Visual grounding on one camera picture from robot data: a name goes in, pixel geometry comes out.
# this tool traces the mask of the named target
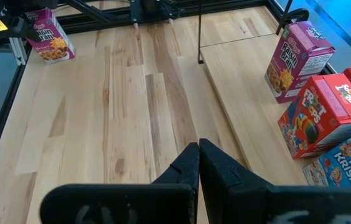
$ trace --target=wooden table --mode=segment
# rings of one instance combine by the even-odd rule
[[[289,103],[277,104],[264,75],[278,43],[276,34],[202,48],[217,94],[248,167],[272,184],[305,185],[277,121]]]
[[[31,53],[0,139],[0,224],[39,223],[41,200],[59,185],[150,183],[198,138],[245,163],[196,61],[197,21],[71,35],[76,58],[53,65]],[[276,26],[265,7],[204,15],[202,43],[273,34]],[[207,223],[202,197],[198,213]]]

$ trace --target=raised wooden platform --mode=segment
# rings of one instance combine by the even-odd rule
[[[275,34],[202,48],[213,85],[248,167],[272,184],[307,184],[286,147],[277,121],[289,103],[277,104],[264,75],[278,43]]]

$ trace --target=cereal bowl illustration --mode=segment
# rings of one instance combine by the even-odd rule
[[[54,49],[45,50],[39,53],[44,60],[69,59],[68,45],[62,39],[62,37],[51,40],[50,46]]]
[[[281,79],[279,79],[278,73],[272,63],[269,64],[267,69],[268,80],[272,86],[272,90],[274,94],[280,95],[282,92],[282,83]]]

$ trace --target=purple cereal box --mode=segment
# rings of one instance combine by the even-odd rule
[[[308,78],[322,71],[334,52],[311,22],[286,26],[265,75],[276,101],[293,100]]]
[[[72,43],[70,43],[50,9],[27,12],[26,16],[30,21],[34,21],[33,28],[40,37],[40,42],[30,39],[27,41],[36,49],[37,53],[47,64],[75,57],[75,50]]]

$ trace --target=blue cereal box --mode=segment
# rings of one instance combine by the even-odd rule
[[[351,187],[351,138],[303,168],[309,185]]]

